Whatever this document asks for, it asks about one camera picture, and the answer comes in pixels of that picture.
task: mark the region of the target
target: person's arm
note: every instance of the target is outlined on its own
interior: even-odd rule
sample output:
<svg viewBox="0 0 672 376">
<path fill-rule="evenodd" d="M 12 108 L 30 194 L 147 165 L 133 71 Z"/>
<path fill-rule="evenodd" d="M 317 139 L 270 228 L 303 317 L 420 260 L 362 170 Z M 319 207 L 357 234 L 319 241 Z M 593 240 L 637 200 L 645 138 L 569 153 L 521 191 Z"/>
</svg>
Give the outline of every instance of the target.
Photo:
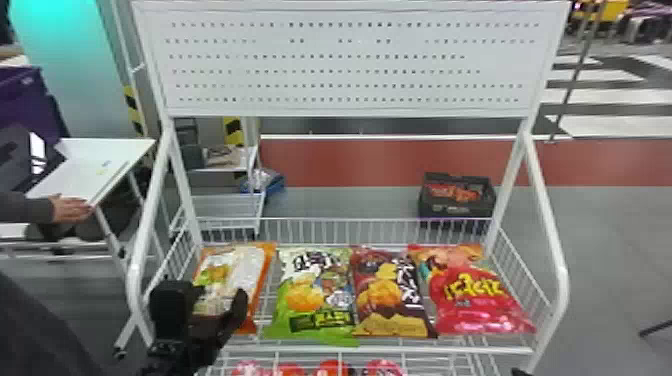
<svg viewBox="0 0 672 376">
<path fill-rule="evenodd" d="M 0 222 L 51 223 L 54 205 L 49 198 L 26 198 L 19 192 L 0 193 Z"/>
<path fill-rule="evenodd" d="M 85 220 L 91 211 L 79 198 L 55 195 L 29 199 L 18 192 L 0 193 L 0 222 L 75 223 Z"/>
</svg>

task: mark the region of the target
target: red wall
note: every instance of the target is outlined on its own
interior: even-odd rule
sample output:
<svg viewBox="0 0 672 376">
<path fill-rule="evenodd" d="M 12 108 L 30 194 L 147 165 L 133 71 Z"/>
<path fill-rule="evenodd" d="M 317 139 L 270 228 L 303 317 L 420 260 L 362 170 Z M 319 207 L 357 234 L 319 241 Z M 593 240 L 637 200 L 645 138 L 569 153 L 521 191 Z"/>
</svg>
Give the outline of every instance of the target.
<svg viewBox="0 0 672 376">
<path fill-rule="evenodd" d="M 419 185 L 425 171 L 501 181 L 510 141 L 264 140 L 289 186 Z M 672 140 L 537 142 L 548 185 L 672 186 Z M 526 184 L 524 171 L 518 184 Z"/>
</svg>

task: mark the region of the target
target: pegboard panel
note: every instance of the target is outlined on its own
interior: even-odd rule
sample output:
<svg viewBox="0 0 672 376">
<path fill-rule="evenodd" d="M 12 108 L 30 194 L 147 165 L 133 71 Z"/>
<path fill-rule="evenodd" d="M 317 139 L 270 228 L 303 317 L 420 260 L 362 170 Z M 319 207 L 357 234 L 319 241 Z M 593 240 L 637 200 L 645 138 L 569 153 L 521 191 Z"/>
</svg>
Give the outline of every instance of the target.
<svg viewBox="0 0 672 376">
<path fill-rule="evenodd" d="M 526 116 L 568 3 L 136 1 L 169 114 Z"/>
</svg>

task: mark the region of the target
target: red bag on lower shelf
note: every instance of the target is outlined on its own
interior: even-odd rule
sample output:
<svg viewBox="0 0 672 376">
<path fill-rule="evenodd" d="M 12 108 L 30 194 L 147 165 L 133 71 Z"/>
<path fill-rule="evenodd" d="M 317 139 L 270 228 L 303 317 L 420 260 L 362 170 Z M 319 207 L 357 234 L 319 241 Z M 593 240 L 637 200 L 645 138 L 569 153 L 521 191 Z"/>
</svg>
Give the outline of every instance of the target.
<svg viewBox="0 0 672 376">
<path fill-rule="evenodd" d="M 479 244 L 421 247 L 409 245 L 418 272 L 437 308 L 434 327 L 441 334 L 532 333 L 534 324 L 499 277 L 475 264 Z"/>
</svg>

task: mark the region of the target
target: yellow black hazard stripe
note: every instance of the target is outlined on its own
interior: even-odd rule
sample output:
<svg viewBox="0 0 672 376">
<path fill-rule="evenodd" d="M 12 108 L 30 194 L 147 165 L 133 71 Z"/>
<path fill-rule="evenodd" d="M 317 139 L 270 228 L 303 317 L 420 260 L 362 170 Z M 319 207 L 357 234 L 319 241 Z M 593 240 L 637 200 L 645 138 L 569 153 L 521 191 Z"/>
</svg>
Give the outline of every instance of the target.
<svg viewBox="0 0 672 376">
<path fill-rule="evenodd" d="M 224 126 L 225 142 L 228 145 L 243 146 L 243 129 L 240 126 L 240 117 L 227 116 L 222 118 L 222 125 Z"/>
<path fill-rule="evenodd" d="M 135 133 L 138 137 L 146 137 L 145 125 L 142 124 L 142 118 L 138 112 L 138 103 L 135 100 L 135 93 L 133 93 L 133 88 L 130 85 L 124 86 L 124 97 L 126 98 L 126 106 L 128 106 L 128 117 L 131 119 Z"/>
</svg>

